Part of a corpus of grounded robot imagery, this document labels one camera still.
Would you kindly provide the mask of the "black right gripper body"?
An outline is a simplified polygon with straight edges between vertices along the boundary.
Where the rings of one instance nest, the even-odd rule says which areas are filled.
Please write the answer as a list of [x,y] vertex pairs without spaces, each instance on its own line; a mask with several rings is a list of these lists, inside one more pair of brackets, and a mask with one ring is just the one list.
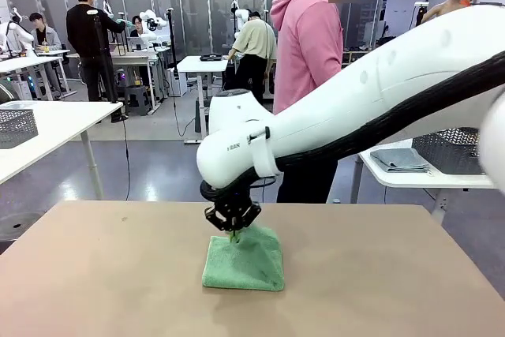
[[223,216],[232,218],[246,211],[252,202],[250,193],[228,193],[215,202],[215,208]]

